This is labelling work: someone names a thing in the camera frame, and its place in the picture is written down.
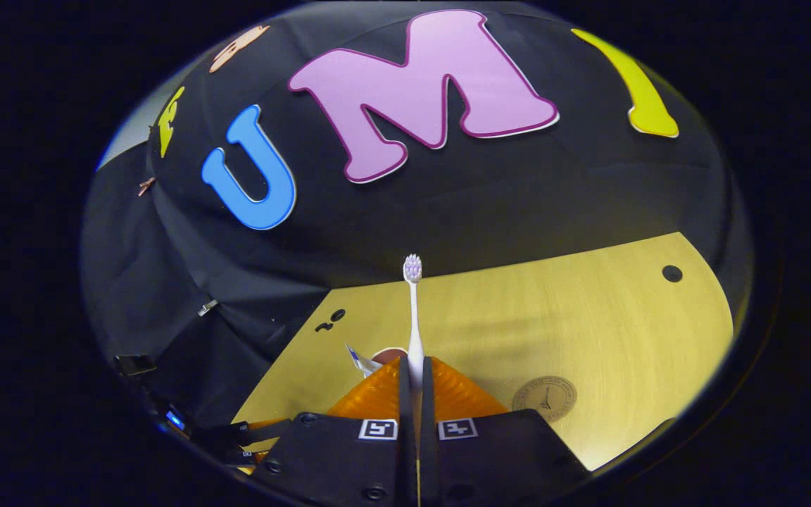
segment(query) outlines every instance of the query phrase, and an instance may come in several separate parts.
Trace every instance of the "toothbrush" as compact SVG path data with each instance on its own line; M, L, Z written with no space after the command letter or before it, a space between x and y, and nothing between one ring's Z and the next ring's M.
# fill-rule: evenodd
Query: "toothbrush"
M418 282L421 280L421 258L414 253L405 258L403 279L408 282L412 299L412 334L408 340L408 369L413 394L421 392L425 368L425 348L418 333Z

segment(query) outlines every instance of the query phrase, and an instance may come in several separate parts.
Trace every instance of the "toothbrush bristles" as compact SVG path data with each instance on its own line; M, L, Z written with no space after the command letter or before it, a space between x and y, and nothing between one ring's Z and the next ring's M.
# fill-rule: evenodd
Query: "toothbrush bristles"
M406 282L412 283L418 283L418 280L421 280L421 258L414 253L405 258L403 278L405 278Z

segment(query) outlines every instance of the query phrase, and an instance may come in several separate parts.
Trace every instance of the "blue letter u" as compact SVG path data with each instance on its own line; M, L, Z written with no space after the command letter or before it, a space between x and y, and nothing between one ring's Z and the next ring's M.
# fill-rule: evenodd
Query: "blue letter u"
M215 148L202 164L202 180L215 189L231 213L246 227L266 230L287 219L296 204L296 182L280 154L258 124L258 106L242 110L227 128L227 141L238 142L268 182L268 195L254 200L225 165L225 151Z

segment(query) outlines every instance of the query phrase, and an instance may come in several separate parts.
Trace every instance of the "light wooden surface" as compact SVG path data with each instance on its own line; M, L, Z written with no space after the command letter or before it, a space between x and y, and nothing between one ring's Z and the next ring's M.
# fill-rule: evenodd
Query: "light wooden surface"
M680 282L662 276L669 264L684 273ZM425 353L506 407L531 379L572 382L576 404L551 427L590 470L678 416L733 337L718 280L679 233L422 279L418 305ZM345 317L316 332L339 308ZM331 291L235 420L327 411L363 378L344 344L365 356L407 347L409 325L405 282Z

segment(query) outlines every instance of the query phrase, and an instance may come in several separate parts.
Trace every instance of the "pink letter m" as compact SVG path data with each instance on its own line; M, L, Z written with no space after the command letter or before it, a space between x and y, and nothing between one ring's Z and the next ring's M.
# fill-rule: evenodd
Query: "pink letter m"
M474 11L426 13L405 29L405 63L350 49L332 49L290 77L291 91L318 101L348 153L346 177L379 179L408 157L402 142L380 135L367 110L383 116L428 148L446 144L446 88L465 100L461 128L474 137L503 137L556 123L559 112L537 95Z

